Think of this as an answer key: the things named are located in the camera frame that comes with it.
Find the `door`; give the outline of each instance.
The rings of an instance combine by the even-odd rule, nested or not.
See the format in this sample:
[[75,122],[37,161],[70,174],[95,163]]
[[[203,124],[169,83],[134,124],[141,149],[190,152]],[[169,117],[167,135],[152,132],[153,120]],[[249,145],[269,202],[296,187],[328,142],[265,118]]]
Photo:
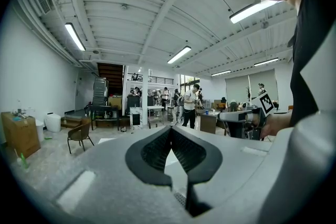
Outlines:
[[75,111],[84,109],[84,88],[83,88],[83,75],[81,72],[78,72],[76,89],[75,89]]

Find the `black pants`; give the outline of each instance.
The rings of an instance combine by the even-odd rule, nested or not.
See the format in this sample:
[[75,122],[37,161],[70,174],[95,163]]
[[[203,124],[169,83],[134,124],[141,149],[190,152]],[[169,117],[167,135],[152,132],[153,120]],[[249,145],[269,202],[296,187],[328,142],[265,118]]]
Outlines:
[[195,129],[195,120],[196,120],[196,114],[195,110],[184,110],[184,122],[182,126],[187,127],[188,121],[190,120],[190,128]]
[[166,99],[162,99],[162,106],[163,106],[163,111],[165,111],[165,108],[166,108]]

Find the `railing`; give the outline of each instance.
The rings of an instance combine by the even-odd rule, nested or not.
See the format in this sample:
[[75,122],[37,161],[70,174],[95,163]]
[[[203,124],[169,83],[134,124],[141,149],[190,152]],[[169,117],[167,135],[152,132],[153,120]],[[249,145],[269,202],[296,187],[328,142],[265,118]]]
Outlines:
[[[143,75],[141,75],[141,74],[135,74],[134,75],[132,73],[128,73],[127,74],[127,80],[142,81],[143,80]],[[173,85],[174,84],[174,79],[148,76],[148,82]]]

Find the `bag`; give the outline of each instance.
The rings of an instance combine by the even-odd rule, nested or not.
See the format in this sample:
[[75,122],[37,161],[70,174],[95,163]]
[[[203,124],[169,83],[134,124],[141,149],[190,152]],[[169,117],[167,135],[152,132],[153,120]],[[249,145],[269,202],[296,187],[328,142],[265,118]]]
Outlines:
[[181,95],[178,95],[176,103],[177,105],[184,105],[183,97]]

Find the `ceiling light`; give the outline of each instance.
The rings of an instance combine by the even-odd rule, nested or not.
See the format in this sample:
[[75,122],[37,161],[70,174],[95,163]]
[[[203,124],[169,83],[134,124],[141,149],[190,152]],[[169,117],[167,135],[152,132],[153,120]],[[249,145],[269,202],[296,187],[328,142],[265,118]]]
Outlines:
[[180,50],[172,59],[170,59],[168,61],[168,63],[173,63],[176,60],[178,60],[178,58],[182,57],[183,55],[185,55],[187,52],[189,52],[191,50],[191,47],[189,46],[185,46],[182,50]]
[[275,62],[277,60],[279,60],[279,58],[274,58],[274,59],[270,59],[270,60],[267,60],[267,61],[259,62],[259,63],[256,63],[254,66],[257,67],[257,66],[265,65],[267,63]]
[[223,71],[223,72],[219,72],[219,73],[214,73],[212,74],[211,76],[214,77],[214,76],[219,76],[219,75],[222,75],[222,74],[227,74],[227,73],[230,73],[231,70],[226,70],[226,71]]
[[248,5],[247,7],[241,9],[240,11],[236,12],[235,14],[232,14],[230,16],[231,22],[234,24],[247,18],[248,16],[251,16],[254,13],[257,13],[265,8],[268,8],[270,6],[273,6],[281,1],[273,1],[273,0],[264,0],[261,1],[258,4],[251,4]]
[[66,23],[65,24],[65,28],[68,30],[70,36],[72,37],[73,41],[76,43],[76,45],[78,46],[78,48],[81,51],[85,51],[86,48],[83,46],[82,42],[79,40],[79,37],[72,25],[72,23]]

